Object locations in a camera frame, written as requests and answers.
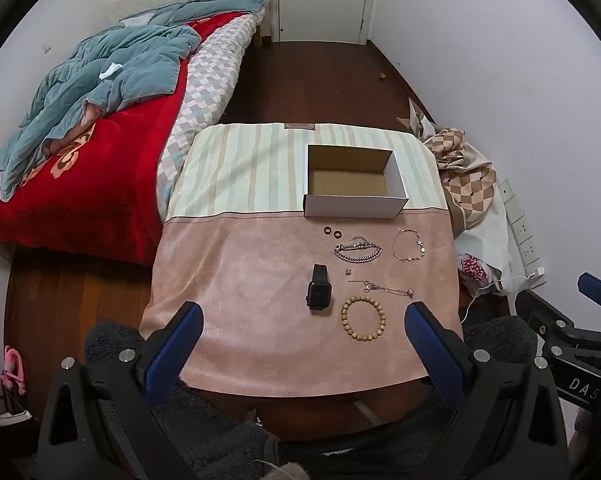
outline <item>teal blanket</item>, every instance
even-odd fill
[[[190,2],[154,11],[148,25],[113,27],[82,41],[69,59],[40,83],[18,131],[0,151],[0,198],[7,202],[22,179],[45,160],[47,139],[62,139],[92,103],[103,115],[176,89],[180,62],[200,43],[190,27],[178,25],[241,10],[256,13],[264,0]],[[119,70],[101,80],[112,63]]]

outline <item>blue gripper pad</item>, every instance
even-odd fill
[[[589,272],[578,278],[578,291],[601,306],[601,280]]]
[[[444,329],[420,301],[405,311],[405,334],[443,402],[464,404],[475,373],[465,343],[454,332]]]
[[[149,406],[167,399],[203,326],[200,305],[186,301],[164,329],[149,337],[136,366],[136,378],[144,386],[143,397]]]

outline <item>door frame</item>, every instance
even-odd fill
[[[361,23],[361,31],[358,35],[358,44],[367,44],[367,36],[370,31],[370,22],[372,20],[372,7],[374,0],[365,0],[363,7],[363,22]],[[280,8],[278,6],[278,0],[272,0],[270,2],[271,16],[272,16],[272,42],[277,43],[280,41]]]

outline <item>watch face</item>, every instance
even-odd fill
[[[330,283],[309,283],[307,304],[327,308],[332,300],[332,285]]]

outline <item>bed leg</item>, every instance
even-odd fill
[[[254,33],[254,37],[252,38],[252,45],[255,48],[261,48],[263,46],[263,36],[260,32],[260,25],[256,27],[256,31]]]

